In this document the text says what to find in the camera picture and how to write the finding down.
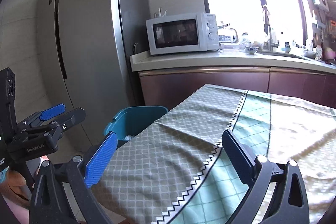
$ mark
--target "microwave window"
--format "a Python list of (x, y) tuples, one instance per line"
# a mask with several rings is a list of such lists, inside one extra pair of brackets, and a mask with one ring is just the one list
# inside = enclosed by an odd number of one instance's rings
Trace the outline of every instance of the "microwave window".
[(153, 25), (156, 48), (198, 45), (195, 19)]

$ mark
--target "sink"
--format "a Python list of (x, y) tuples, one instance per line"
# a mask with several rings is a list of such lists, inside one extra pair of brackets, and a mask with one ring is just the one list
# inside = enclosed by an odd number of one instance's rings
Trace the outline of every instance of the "sink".
[(262, 54), (262, 55), (284, 56), (284, 57), (292, 57), (292, 58), (297, 58), (297, 59), (304, 59), (304, 60), (306, 60), (304, 57), (297, 56), (297, 55), (290, 54), (290, 53), (285, 53), (285, 52), (269, 52), (269, 51), (262, 51), (262, 52), (257, 52), (257, 53)]

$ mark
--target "kitchen cabinet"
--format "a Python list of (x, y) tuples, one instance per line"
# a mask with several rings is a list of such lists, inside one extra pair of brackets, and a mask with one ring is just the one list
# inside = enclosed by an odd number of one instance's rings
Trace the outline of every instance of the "kitchen cabinet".
[(146, 105), (169, 110), (205, 84), (298, 97), (336, 108), (336, 75), (286, 68), (196, 68), (139, 73)]

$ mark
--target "white countertop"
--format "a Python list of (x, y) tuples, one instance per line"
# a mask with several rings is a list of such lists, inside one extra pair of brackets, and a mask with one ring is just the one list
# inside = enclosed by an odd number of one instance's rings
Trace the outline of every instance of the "white countertop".
[(305, 58), (292, 58), (274, 55), (254, 55), (233, 50), (209, 52), (187, 52), (151, 56), (149, 51), (132, 55), (130, 57), (132, 71), (146, 71), (169, 68), (190, 67), (281, 67), (306, 69), (336, 74), (336, 66), (327, 65), (317, 60)]

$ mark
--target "zigzag border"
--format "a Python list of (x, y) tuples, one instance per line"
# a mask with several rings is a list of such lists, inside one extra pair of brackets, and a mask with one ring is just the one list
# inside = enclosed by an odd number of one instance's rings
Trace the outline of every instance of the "zigzag border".
[[(237, 108), (232, 115), (232, 118), (229, 121), (229, 128), (233, 130), (238, 116), (241, 112), (241, 109), (244, 105), (246, 95), (248, 90), (245, 90), (238, 102)], [(181, 209), (188, 203), (190, 198), (196, 193), (198, 188), (202, 185), (204, 178), (207, 173), (211, 170), (212, 166), (218, 159), (221, 154), (222, 149), (222, 139), (218, 140), (217, 143), (213, 146), (214, 150), (211, 151), (211, 155), (208, 155), (208, 159), (204, 162), (204, 165), (201, 168), (201, 172), (197, 173), (197, 177), (193, 177), (194, 180), (190, 182), (190, 186), (186, 188), (186, 192), (182, 192), (182, 196), (177, 198), (177, 202), (172, 203), (172, 207), (167, 208), (167, 212), (162, 213), (162, 217), (157, 217), (156, 222), (152, 222), (151, 224), (168, 224), (171, 220), (175, 218), (175, 216), (180, 212)]]

